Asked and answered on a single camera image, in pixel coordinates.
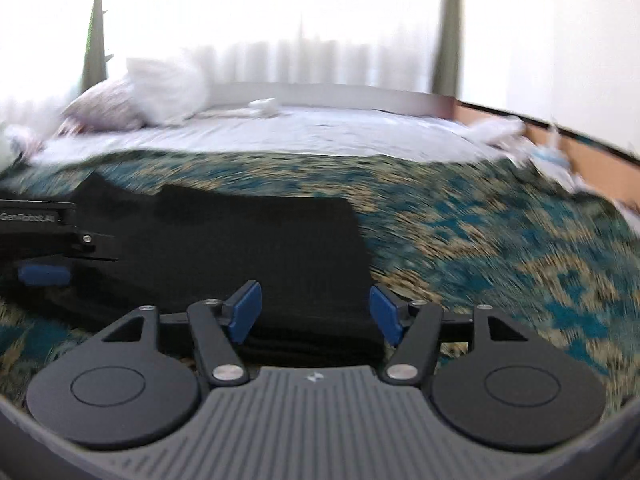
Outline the white pillow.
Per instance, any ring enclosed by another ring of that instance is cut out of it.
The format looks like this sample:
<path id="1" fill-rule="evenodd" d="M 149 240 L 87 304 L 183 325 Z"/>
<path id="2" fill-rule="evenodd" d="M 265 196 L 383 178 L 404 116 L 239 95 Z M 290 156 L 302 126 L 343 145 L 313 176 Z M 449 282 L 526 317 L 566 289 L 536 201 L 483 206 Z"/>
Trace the white pillow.
<path id="1" fill-rule="evenodd" d="M 191 60 L 130 58 L 127 72 L 132 102 L 150 126 L 180 125 L 206 109 L 207 81 Z"/>

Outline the teal paisley bedspread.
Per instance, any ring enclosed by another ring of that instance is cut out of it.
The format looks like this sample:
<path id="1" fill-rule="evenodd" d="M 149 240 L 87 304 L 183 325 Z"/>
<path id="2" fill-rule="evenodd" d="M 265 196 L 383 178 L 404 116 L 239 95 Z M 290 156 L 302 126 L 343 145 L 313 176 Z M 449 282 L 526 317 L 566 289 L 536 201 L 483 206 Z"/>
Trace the teal paisley bedspread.
<path id="1" fill-rule="evenodd" d="M 165 184 L 354 206 L 372 271 L 455 310 L 503 308 L 601 373 L 608 409 L 639 391 L 639 239 L 607 200 L 507 160 L 129 152 L 13 169 L 6 191 L 55 196 L 92 174 L 155 195 Z"/>

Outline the grey-green right curtain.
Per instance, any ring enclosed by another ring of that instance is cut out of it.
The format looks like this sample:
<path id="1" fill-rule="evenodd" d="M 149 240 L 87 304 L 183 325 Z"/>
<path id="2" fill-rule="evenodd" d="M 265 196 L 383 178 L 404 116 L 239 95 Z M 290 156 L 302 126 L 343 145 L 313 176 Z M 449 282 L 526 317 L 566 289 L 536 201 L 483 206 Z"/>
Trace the grey-green right curtain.
<path id="1" fill-rule="evenodd" d="M 462 32 L 461 0 L 442 0 L 440 33 L 434 62 L 432 92 L 456 98 L 459 89 Z"/>

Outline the white bed sheet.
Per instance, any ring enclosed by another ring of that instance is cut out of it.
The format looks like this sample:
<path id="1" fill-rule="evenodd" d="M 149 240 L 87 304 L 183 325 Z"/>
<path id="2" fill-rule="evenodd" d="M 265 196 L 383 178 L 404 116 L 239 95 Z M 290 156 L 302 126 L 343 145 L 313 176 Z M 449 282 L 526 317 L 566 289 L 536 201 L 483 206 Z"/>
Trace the white bed sheet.
<path id="1" fill-rule="evenodd" d="M 191 119 L 181 127 L 61 136 L 49 140 L 32 163 L 63 165 L 132 151 L 385 155 L 412 162 L 503 158 L 502 151 L 465 139 L 464 132 L 443 119 L 290 107 L 271 118 Z"/>

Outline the black pants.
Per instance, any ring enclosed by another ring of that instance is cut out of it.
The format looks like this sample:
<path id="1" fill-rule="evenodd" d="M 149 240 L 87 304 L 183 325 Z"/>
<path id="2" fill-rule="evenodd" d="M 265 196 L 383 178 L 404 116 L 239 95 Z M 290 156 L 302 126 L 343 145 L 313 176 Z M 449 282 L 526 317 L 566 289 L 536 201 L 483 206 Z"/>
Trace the black pants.
<path id="1" fill-rule="evenodd" d="M 136 307 L 179 313 L 262 286 L 262 313 L 241 356 L 273 366 L 380 364 L 383 338 L 368 308 L 371 258 L 342 198 L 222 194 L 166 185 L 148 195 L 92 174 L 70 193 L 79 225 L 114 237 L 113 261 L 54 257 L 62 286 L 14 273 L 3 298 L 26 311 L 99 330 Z"/>

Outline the grey-green curtain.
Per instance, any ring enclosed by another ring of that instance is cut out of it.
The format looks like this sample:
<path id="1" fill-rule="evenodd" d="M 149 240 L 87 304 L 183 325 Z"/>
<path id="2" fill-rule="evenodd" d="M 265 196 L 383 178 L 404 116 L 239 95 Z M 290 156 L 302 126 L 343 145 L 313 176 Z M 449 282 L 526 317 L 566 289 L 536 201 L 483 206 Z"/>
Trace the grey-green curtain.
<path id="1" fill-rule="evenodd" d="M 103 0 L 93 0 L 80 92 L 106 79 Z"/>
<path id="2" fill-rule="evenodd" d="M 456 98 L 459 89 L 462 32 L 461 0 L 442 0 L 440 33 L 434 62 L 432 92 Z"/>

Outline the grey-green left curtain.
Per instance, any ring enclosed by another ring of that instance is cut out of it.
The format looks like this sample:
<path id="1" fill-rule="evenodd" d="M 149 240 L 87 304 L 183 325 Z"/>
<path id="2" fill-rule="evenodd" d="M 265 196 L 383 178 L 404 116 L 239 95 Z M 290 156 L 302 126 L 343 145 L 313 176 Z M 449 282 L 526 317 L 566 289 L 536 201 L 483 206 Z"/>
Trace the grey-green left curtain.
<path id="1" fill-rule="evenodd" d="M 80 92 L 106 79 L 103 0 L 93 0 Z"/>

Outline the small white cloth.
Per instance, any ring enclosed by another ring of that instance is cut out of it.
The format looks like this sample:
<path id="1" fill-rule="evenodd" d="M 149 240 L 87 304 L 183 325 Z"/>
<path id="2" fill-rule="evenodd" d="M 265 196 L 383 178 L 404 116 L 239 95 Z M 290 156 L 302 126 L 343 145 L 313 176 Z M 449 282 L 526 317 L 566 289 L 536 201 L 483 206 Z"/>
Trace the small white cloth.
<path id="1" fill-rule="evenodd" d="M 280 104 L 276 98 L 265 98 L 254 100 L 248 103 L 250 116 L 274 117 L 280 114 Z"/>

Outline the white floral duvet bundle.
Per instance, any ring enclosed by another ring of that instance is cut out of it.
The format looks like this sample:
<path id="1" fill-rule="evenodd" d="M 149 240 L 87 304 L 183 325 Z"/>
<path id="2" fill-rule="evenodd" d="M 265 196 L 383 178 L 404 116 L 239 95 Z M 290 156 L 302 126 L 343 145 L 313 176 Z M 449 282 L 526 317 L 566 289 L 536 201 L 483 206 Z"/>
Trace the white floral duvet bundle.
<path id="1" fill-rule="evenodd" d="M 43 149 L 43 142 L 31 128 L 2 122 L 0 127 L 0 170 L 6 171 Z"/>

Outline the purple floral pillow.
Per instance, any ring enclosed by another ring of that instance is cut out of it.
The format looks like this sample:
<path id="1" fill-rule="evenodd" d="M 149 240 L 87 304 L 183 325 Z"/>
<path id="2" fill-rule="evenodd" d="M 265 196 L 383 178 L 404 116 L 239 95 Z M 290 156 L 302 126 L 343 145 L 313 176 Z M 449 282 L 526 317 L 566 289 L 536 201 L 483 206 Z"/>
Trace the purple floral pillow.
<path id="1" fill-rule="evenodd" d="M 134 131 L 145 126 L 127 79 L 107 79 L 95 84 L 62 111 L 62 118 L 56 136 Z"/>

